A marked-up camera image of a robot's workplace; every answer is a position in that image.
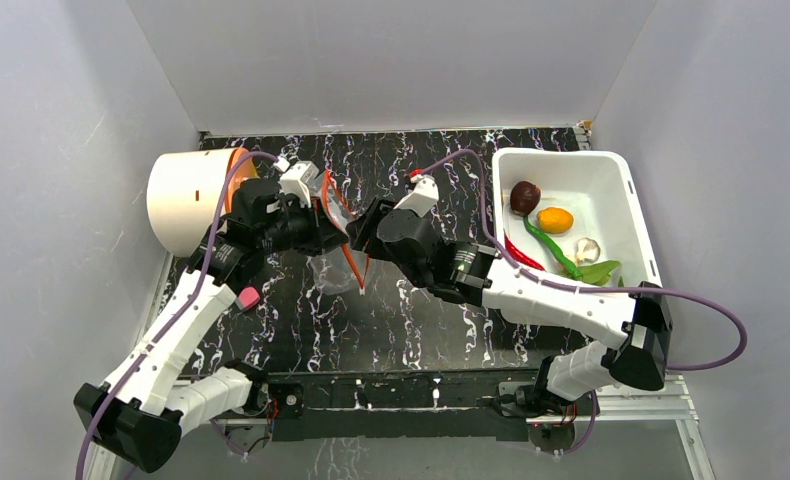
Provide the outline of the clear zip top bag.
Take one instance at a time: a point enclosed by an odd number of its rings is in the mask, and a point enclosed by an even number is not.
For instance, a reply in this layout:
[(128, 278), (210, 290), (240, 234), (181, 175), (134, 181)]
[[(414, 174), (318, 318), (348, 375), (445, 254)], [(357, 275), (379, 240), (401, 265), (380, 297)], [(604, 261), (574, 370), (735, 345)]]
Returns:
[(353, 250), (347, 239), (347, 226), (355, 219), (348, 202), (338, 189), (335, 177), (325, 169), (310, 184), (313, 198), (322, 201), (322, 211), (331, 226), (342, 234), (339, 243), (323, 255), (310, 257), (307, 265), (313, 272), (315, 288), (323, 294), (336, 295), (356, 290), (366, 292), (366, 280), (371, 266), (367, 255)]

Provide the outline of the dark red apple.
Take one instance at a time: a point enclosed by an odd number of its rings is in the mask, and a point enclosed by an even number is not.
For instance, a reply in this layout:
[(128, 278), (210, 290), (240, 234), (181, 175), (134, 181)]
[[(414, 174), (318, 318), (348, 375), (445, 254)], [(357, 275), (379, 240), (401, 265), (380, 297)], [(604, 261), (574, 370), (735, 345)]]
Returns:
[(538, 186), (526, 180), (519, 181), (510, 191), (510, 210), (513, 214), (527, 217), (539, 205), (541, 197), (542, 192)]

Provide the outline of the orange fruit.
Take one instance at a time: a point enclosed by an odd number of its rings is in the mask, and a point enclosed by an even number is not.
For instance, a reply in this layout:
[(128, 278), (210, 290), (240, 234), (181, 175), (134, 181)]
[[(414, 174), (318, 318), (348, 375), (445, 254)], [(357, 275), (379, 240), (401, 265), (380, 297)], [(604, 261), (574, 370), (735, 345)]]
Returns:
[(549, 207), (537, 215), (538, 228), (552, 235), (564, 234), (574, 226), (574, 216), (565, 209)]

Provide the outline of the green chili pepper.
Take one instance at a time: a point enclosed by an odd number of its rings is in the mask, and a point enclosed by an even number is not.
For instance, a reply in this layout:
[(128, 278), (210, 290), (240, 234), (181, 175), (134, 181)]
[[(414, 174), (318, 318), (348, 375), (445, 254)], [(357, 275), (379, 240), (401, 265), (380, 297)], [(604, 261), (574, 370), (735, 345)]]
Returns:
[(527, 232), (548, 250), (551, 256), (561, 265), (564, 273), (569, 278), (573, 280), (581, 280), (583, 278), (583, 274), (579, 270), (578, 266), (565, 256), (563, 250), (556, 244), (555, 241), (553, 241), (545, 232), (534, 226), (528, 217), (524, 217), (522, 221)]

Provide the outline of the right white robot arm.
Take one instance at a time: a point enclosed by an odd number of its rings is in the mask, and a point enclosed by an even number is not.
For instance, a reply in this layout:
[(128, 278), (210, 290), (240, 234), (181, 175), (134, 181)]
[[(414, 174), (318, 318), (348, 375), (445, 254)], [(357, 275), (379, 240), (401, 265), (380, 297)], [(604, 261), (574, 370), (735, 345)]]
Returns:
[(445, 302), (590, 337), (584, 348), (544, 359), (535, 384), (519, 391), (520, 405), (558, 414), (606, 385), (643, 391), (665, 385), (671, 324), (654, 293), (634, 289), (612, 296), (605, 288), (587, 292), (583, 286), (537, 280), (527, 269), (514, 269), (498, 249), (446, 241), (429, 219), (389, 201), (377, 201), (350, 222), (347, 234), (353, 249), (396, 265), (413, 286)]

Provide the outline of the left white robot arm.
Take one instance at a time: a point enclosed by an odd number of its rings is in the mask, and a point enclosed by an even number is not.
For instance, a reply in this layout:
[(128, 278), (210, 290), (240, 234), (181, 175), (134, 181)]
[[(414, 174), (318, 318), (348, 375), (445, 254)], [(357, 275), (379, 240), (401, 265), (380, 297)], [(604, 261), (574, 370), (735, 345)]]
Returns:
[(266, 373), (241, 360), (185, 387), (175, 383), (226, 310), (258, 303), (249, 280), (266, 257), (286, 250), (317, 256), (344, 247), (348, 217), (328, 172), (312, 181), (247, 179), (232, 203), (230, 210), (213, 209), (171, 299), (128, 356), (100, 385), (85, 383), (75, 394), (85, 428), (76, 478), (83, 478), (92, 446), (152, 473), (200, 425), (227, 411), (267, 411)]

